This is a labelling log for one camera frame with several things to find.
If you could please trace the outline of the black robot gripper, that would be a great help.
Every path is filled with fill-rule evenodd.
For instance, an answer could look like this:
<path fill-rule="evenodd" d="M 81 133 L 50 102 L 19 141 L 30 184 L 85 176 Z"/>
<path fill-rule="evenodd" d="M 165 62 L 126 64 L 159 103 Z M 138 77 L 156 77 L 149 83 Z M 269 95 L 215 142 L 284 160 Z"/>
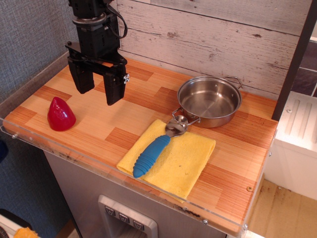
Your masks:
<path fill-rule="evenodd" d="M 120 39 L 128 27 L 120 14 L 75 14 L 78 43 L 68 42 L 68 66 L 76 89 L 81 93 L 94 89 L 93 74 L 104 77 L 109 106 L 124 97 L 127 60 L 118 53 Z"/>

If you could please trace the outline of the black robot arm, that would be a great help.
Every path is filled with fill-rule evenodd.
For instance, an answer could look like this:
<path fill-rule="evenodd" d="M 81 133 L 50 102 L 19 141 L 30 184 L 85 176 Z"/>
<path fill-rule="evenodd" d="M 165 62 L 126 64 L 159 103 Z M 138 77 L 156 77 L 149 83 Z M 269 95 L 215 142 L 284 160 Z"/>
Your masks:
<path fill-rule="evenodd" d="M 119 20 L 123 17 L 109 0 L 71 0 L 73 23 L 78 42 L 67 42 L 68 66 L 77 90 L 84 94 L 95 87 L 94 74 L 104 78 L 107 104 L 113 105 L 124 97 L 129 81 L 127 60 L 118 53 L 120 40 Z"/>

